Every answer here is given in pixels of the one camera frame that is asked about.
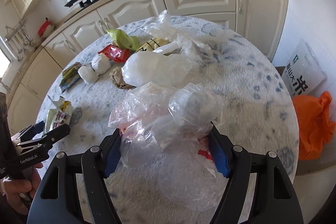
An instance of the table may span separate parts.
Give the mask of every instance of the table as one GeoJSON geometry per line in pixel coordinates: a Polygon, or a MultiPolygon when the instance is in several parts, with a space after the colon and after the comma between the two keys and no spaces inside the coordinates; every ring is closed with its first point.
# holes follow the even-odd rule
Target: table
{"type": "MultiPolygon", "coordinates": [[[[141,42],[149,38],[142,30],[149,20],[134,22],[121,27],[129,35],[139,36],[141,42]]],[[[172,25],[188,28],[197,38],[210,45],[212,54],[201,54],[200,62],[180,83],[202,83],[226,102],[216,126],[220,133],[229,136],[233,144],[242,145],[253,153],[276,151],[293,181],[298,160],[298,123],[288,91],[273,65],[245,38],[216,23],[193,17],[172,17],[172,25]]],[[[94,55],[111,43],[108,35],[97,39],[84,49],[70,64],[90,63],[94,55]]],[[[63,95],[75,107],[71,132],[50,150],[50,159],[40,170],[43,175],[59,151],[68,155],[82,153],[98,145],[106,135],[111,109],[124,98],[125,90],[117,89],[109,79],[109,71],[88,87],[82,80],[61,94],[60,76],[51,86],[48,95],[58,100],[63,95]]],[[[46,98],[37,121],[46,119],[53,108],[46,98]]],[[[193,211],[176,205],[162,196],[157,170],[160,158],[143,167],[130,169],[119,166],[106,185],[122,223],[208,224],[216,208],[204,212],[193,211]]],[[[255,176],[250,185],[240,221],[247,219],[251,208],[255,176]]],[[[90,221],[89,209],[83,192],[83,180],[78,176],[78,188],[84,218],[90,221]]]]}

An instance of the metal screw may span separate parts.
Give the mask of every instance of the metal screw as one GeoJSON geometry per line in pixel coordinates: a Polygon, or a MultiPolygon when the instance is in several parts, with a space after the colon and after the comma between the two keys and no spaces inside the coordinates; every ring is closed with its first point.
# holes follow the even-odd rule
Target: metal screw
{"type": "Polygon", "coordinates": [[[58,159],[61,159],[61,158],[63,158],[64,157],[64,152],[58,152],[57,154],[56,154],[56,158],[58,158],[58,159]]]}
{"type": "Polygon", "coordinates": [[[269,155],[271,158],[276,158],[276,157],[277,157],[277,153],[275,153],[274,151],[270,151],[270,152],[268,152],[268,155],[269,155]]]}
{"type": "Polygon", "coordinates": [[[233,147],[233,150],[236,151],[236,152],[241,152],[243,150],[243,148],[240,145],[235,145],[233,147]]]}
{"type": "Polygon", "coordinates": [[[99,146],[92,146],[91,149],[90,149],[90,151],[91,151],[92,153],[95,153],[95,152],[98,152],[99,149],[100,149],[99,146]]]}

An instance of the finger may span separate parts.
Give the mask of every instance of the finger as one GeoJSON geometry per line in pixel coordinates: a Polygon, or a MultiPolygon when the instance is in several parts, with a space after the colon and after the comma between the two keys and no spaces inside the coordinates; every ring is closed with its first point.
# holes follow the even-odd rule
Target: finger
{"type": "Polygon", "coordinates": [[[23,204],[19,194],[6,195],[8,204],[18,213],[22,215],[28,214],[28,208],[23,204]]]}
{"type": "Polygon", "coordinates": [[[32,185],[29,180],[4,179],[2,185],[6,195],[28,193],[32,189],[32,185]]]}
{"type": "Polygon", "coordinates": [[[38,163],[34,165],[35,168],[41,169],[43,167],[43,163],[38,163]]]}
{"type": "Polygon", "coordinates": [[[35,168],[33,168],[33,173],[31,175],[31,191],[29,192],[32,198],[34,198],[40,183],[41,183],[41,177],[38,171],[35,168]]]}

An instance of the food wrapper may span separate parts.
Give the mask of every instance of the food wrapper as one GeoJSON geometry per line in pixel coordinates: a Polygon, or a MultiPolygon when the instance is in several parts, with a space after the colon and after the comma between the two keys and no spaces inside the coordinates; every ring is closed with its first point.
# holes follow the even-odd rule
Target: food wrapper
{"type": "Polygon", "coordinates": [[[139,40],[137,37],[128,35],[123,30],[119,29],[110,29],[106,31],[113,40],[112,45],[117,46],[122,50],[128,48],[132,51],[136,51],[140,48],[139,40]]]}
{"type": "Polygon", "coordinates": [[[59,83],[61,92],[68,90],[79,78],[78,69],[82,66],[81,63],[76,62],[62,72],[62,80],[59,83]]]}
{"type": "Polygon", "coordinates": [[[125,63],[131,55],[129,49],[122,50],[112,44],[107,45],[102,51],[98,52],[98,54],[100,53],[105,54],[109,59],[117,63],[125,63]]]}
{"type": "Polygon", "coordinates": [[[59,110],[56,108],[49,109],[44,134],[47,134],[49,131],[64,123],[70,124],[71,116],[74,112],[74,107],[71,106],[71,102],[60,96],[58,101],[54,101],[54,104],[59,107],[59,110]]]}
{"type": "Polygon", "coordinates": [[[154,51],[155,49],[163,46],[163,45],[167,45],[169,44],[168,40],[164,40],[162,38],[157,38],[154,37],[151,40],[149,40],[148,42],[146,42],[145,44],[143,44],[136,52],[145,52],[145,51],[154,51]]]}

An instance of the orange cloth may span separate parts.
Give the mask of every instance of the orange cloth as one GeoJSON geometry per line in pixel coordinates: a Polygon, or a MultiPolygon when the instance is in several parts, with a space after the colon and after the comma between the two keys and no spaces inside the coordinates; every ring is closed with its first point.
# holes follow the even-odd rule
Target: orange cloth
{"type": "Polygon", "coordinates": [[[292,101],[299,123],[299,160],[317,159],[335,131],[336,123],[329,118],[332,97],[325,91],[320,98],[297,95],[292,101]]]}

